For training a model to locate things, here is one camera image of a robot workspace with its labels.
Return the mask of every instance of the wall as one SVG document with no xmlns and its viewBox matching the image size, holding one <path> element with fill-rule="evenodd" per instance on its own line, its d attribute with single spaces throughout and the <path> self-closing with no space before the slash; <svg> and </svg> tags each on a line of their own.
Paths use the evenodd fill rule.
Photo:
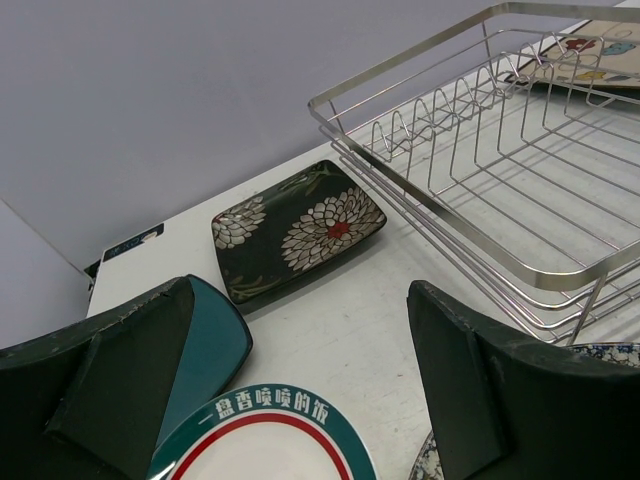
<svg viewBox="0 0 640 480">
<path fill-rule="evenodd" d="M 84 268 L 318 144 L 313 95 L 494 2 L 4 0 L 0 191 Z"/>
<path fill-rule="evenodd" d="M 88 280 L 0 202 L 0 349 L 82 320 Z"/>
</svg>

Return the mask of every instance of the white table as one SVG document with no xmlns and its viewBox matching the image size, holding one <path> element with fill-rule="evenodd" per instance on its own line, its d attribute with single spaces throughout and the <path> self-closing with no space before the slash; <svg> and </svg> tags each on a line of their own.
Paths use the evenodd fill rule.
<svg viewBox="0 0 640 480">
<path fill-rule="evenodd" d="M 161 236 L 100 266 L 88 315 L 188 273 L 224 291 L 211 219 L 308 165 L 336 157 L 328 145 L 320 146 L 166 220 Z M 430 430 L 407 320 L 410 282 L 429 280 L 473 308 L 504 316 L 365 190 L 387 214 L 387 225 L 356 258 L 246 316 L 254 349 L 232 387 L 279 382 L 318 393 L 360 432 L 380 478 L 404 480 Z M 580 340 L 629 338 L 629 319 L 617 323 L 592 327 Z"/>
</svg>

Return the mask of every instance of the dish rack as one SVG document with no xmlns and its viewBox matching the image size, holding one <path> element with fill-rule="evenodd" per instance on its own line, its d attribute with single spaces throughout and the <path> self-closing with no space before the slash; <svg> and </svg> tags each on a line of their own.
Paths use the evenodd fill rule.
<svg viewBox="0 0 640 480">
<path fill-rule="evenodd" d="M 504 3 L 309 110 L 345 165 L 515 324 L 572 344 L 640 297 L 640 95 L 566 72 L 596 52 L 594 70 L 639 87 L 640 74 L 600 64 L 615 38 L 582 36 L 596 42 L 587 62 L 566 46 L 577 35 L 524 28 L 532 15 L 640 23 L 640 9 Z M 530 62 L 544 75 L 523 75 Z"/>
</svg>

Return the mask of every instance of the rack leg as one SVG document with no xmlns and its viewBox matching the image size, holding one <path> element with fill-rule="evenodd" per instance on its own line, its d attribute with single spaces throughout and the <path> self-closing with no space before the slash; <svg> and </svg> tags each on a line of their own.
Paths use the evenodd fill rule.
<svg viewBox="0 0 640 480">
<path fill-rule="evenodd" d="M 595 286 L 593 287 L 593 292 L 591 292 L 591 296 L 589 297 L 589 300 L 587 300 L 586 305 L 582 309 L 582 313 L 580 314 L 578 323 L 573 329 L 573 333 L 571 334 L 571 337 L 567 341 L 567 345 L 573 345 L 575 343 L 576 339 L 578 338 L 578 334 L 582 329 L 582 325 L 584 325 L 584 322 L 589 316 L 589 313 L 591 313 L 593 304 L 596 303 L 596 299 L 598 298 L 598 295 L 600 295 L 600 290 L 602 290 L 602 287 L 604 287 L 604 284 L 606 283 L 606 281 L 607 281 L 607 275 L 603 275 L 596 282 Z"/>
</svg>

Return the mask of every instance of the dish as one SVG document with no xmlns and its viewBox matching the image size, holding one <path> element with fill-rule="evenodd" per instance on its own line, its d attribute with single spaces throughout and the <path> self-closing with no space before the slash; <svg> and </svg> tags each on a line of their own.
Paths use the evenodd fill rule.
<svg viewBox="0 0 640 480">
<path fill-rule="evenodd" d="M 187 275 L 195 302 L 156 445 L 223 389 L 244 364 L 253 339 L 236 307 L 222 292 Z"/>
<path fill-rule="evenodd" d="M 239 388 L 204 405 L 158 448 L 148 480 L 374 480 L 369 454 L 326 400 L 292 385 Z"/>
<path fill-rule="evenodd" d="M 216 256 L 236 304 L 280 287 L 377 232 L 386 216 L 323 160 L 211 222 Z"/>
<path fill-rule="evenodd" d="M 637 23 L 591 21 L 559 41 L 565 53 L 556 43 L 540 54 L 543 62 L 558 60 L 564 55 L 564 63 L 554 68 L 541 68 L 537 62 L 530 61 L 518 73 L 541 81 L 548 81 L 555 75 L 555 81 L 575 85 L 638 88 L 639 43 L 640 25 Z"/>
<path fill-rule="evenodd" d="M 640 368 L 639 343 L 591 343 L 564 348 L 605 362 Z M 420 453 L 418 453 L 409 474 L 409 480 L 444 480 L 433 430 L 429 432 Z"/>
</svg>

